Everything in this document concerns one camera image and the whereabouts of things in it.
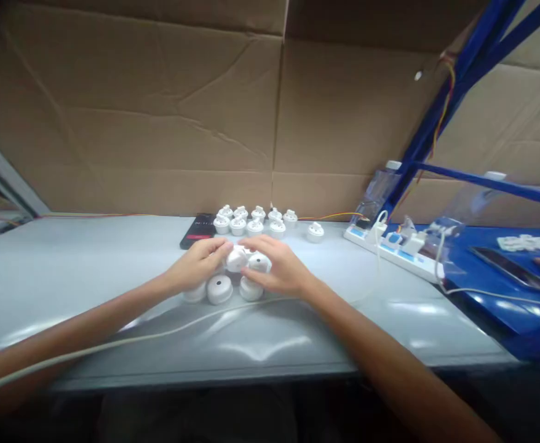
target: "white plastic part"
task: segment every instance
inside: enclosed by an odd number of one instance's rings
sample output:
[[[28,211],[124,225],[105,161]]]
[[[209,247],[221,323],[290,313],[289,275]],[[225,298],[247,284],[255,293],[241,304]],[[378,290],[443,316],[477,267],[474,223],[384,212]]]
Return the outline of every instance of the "white plastic part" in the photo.
[[[287,230],[282,220],[273,220],[270,223],[270,237],[280,240],[284,237],[284,231]]]
[[[412,233],[411,237],[407,239],[405,244],[401,246],[401,250],[405,252],[408,255],[411,255],[412,257],[416,255],[420,249],[424,247],[424,244],[426,243],[426,232],[421,231],[416,233]]]
[[[295,214],[295,211],[292,209],[287,209],[286,213],[282,217],[282,221],[284,222],[284,225],[287,227],[287,229],[295,229],[296,221],[298,220],[298,217]]]
[[[260,218],[256,217],[247,224],[246,229],[248,236],[255,237],[256,235],[260,235],[262,233],[264,230],[264,225],[260,221]]]
[[[276,208],[272,208],[270,213],[268,213],[268,220],[282,220],[282,214]]]
[[[257,301],[264,294],[264,288],[244,276],[239,283],[239,294],[245,301]]]
[[[398,162],[396,160],[389,160],[387,162],[387,164],[385,165],[385,167],[387,169],[397,170],[397,169],[401,168],[401,165],[402,165],[401,162]]]
[[[233,211],[231,210],[231,206],[225,205],[221,209],[219,209],[219,214],[224,215],[225,217],[231,219],[233,217]]]
[[[229,222],[231,228],[231,234],[235,237],[241,237],[245,234],[245,217],[242,214],[237,215],[233,220]]]
[[[264,208],[262,206],[256,206],[256,209],[252,211],[252,218],[259,218],[260,220],[264,220],[266,217],[266,212],[264,212]]]
[[[184,291],[184,301],[186,303],[199,303],[207,296],[207,282],[202,282],[192,290]]]
[[[241,245],[235,245],[226,260],[226,267],[229,272],[241,272],[241,268],[247,265],[247,254]]]
[[[237,206],[237,209],[233,211],[233,217],[237,217],[239,215],[243,215],[244,220],[247,220],[249,213],[246,211],[245,206]]]
[[[270,260],[264,254],[256,252],[247,260],[247,267],[254,271],[267,273],[270,267]]]
[[[229,232],[229,219],[224,215],[217,214],[213,225],[215,225],[217,234],[223,235]]]
[[[231,298],[233,285],[231,279],[224,275],[214,276],[207,283],[208,300],[213,305],[220,305]]]
[[[324,237],[325,231],[319,223],[314,221],[307,229],[307,240],[312,243],[319,243]]]
[[[488,171],[485,174],[483,174],[485,178],[489,178],[490,180],[496,180],[497,182],[501,182],[503,179],[506,178],[506,175],[503,172],[498,171]]]

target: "gray tabletop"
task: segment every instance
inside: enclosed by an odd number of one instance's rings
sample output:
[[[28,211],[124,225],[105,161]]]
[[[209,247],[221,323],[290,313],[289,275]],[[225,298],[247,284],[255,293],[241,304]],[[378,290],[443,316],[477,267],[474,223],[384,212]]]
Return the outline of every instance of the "gray tabletop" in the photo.
[[[0,349],[79,314],[167,269],[193,218],[45,218],[0,235]],[[342,237],[324,223],[320,244],[305,223],[287,232],[302,261],[341,297],[356,302],[425,364],[515,362],[432,285]],[[115,338],[174,329],[228,306],[188,305],[174,297]],[[345,350],[302,302],[280,301],[207,319],[179,333],[87,357],[54,385],[93,389],[211,383],[355,370]]]

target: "white component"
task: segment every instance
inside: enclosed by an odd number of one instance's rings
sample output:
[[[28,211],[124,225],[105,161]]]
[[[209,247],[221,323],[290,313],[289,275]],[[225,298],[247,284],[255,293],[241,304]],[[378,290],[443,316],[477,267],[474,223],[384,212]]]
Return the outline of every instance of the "white component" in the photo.
[[[319,243],[324,237],[325,231],[319,223],[314,221],[307,229],[307,240],[312,243]]]
[[[229,227],[231,227],[231,234],[235,237],[241,237],[245,234],[245,217],[242,214],[236,215],[236,217],[229,222]]]
[[[355,225],[348,226],[348,229],[344,232],[345,239],[348,239],[373,253],[376,253],[376,248],[380,247],[379,255],[381,258],[384,258],[391,263],[395,263],[397,266],[406,269],[412,274],[416,274],[418,277],[421,277],[430,283],[438,283],[436,275],[434,274],[435,260],[421,254],[411,257],[400,250],[391,250],[390,248],[377,246],[375,245],[374,236],[374,232],[358,229]],[[444,279],[444,266],[442,263],[438,263],[438,277]]]
[[[270,267],[270,260],[267,256],[256,252],[247,260],[247,267],[254,271],[267,273]]]
[[[407,239],[407,241],[405,242],[403,246],[401,246],[401,251],[413,257],[420,251],[420,249],[424,247],[425,243],[426,243],[425,231],[418,232],[417,234],[412,233],[411,237]]]
[[[270,237],[280,240],[284,237],[284,231],[287,230],[282,220],[273,220],[270,223]]]
[[[229,218],[222,214],[217,214],[216,219],[213,221],[215,225],[216,233],[223,235],[229,232]]]
[[[247,277],[241,277],[239,293],[245,301],[256,301],[264,294],[264,288]]]
[[[241,272],[241,268],[247,265],[247,254],[241,245],[235,245],[227,256],[226,267],[229,272]]]
[[[292,209],[287,209],[287,212],[284,214],[284,217],[282,217],[282,221],[284,222],[287,229],[295,229],[296,221],[299,218],[296,216],[295,211]]]
[[[198,303],[207,296],[207,283],[204,281],[192,290],[184,291],[184,301]]]
[[[268,214],[268,220],[282,220],[282,214],[276,208],[272,208]]]
[[[385,165],[385,167],[387,169],[397,170],[397,169],[401,168],[401,165],[402,165],[401,162],[398,162],[396,160],[389,160],[387,162],[387,164]]]
[[[231,206],[223,206],[221,209],[219,209],[219,214],[224,215],[227,218],[233,217],[233,211],[231,210]]]
[[[250,221],[247,224],[247,235],[249,237],[255,237],[256,235],[260,235],[262,231],[264,230],[264,225],[260,221],[260,218],[256,217],[252,221]]]
[[[237,206],[237,209],[233,211],[233,217],[238,217],[239,215],[243,215],[244,220],[247,219],[249,213],[245,210],[245,206]]]
[[[501,182],[503,179],[506,178],[506,175],[503,172],[498,171],[488,171],[485,174],[483,174],[485,178],[489,178],[490,180],[496,180],[497,182]]]
[[[264,220],[266,217],[266,212],[264,212],[264,208],[262,206],[256,206],[256,209],[252,211],[252,218],[259,218],[260,220]]]
[[[220,305],[231,298],[233,285],[227,276],[214,276],[207,283],[208,300],[213,305]]]

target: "black phone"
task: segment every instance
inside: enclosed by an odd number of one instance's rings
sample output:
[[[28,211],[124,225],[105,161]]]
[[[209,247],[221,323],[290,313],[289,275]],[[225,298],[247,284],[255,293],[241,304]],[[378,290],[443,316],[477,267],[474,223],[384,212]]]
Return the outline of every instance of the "black phone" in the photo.
[[[194,242],[215,236],[214,214],[197,214],[180,242],[182,249],[190,249]]]
[[[498,251],[485,247],[471,247],[471,252],[483,261],[509,275],[523,286],[540,290],[540,277],[506,258]]]

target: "white power strip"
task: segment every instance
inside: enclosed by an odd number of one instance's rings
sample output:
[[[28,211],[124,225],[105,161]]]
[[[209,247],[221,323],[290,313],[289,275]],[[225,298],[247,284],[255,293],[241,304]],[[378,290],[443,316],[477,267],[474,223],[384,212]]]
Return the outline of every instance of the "white power strip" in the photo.
[[[376,253],[376,249],[379,247],[379,254],[385,260],[395,263],[397,266],[408,270],[412,274],[416,274],[430,283],[438,283],[439,281],[434,272],[434,266],[436,266],[435,260],[421,254],[412,256],[399,249],[393,249],[383,245],[382,237],[378,237],[380,245],[376,245],[372,231],[364,231],[351,225],[344,232],[344,238],[373,253]],[[438,278],[444,279],[444,266],[441,263],[438,263]]]

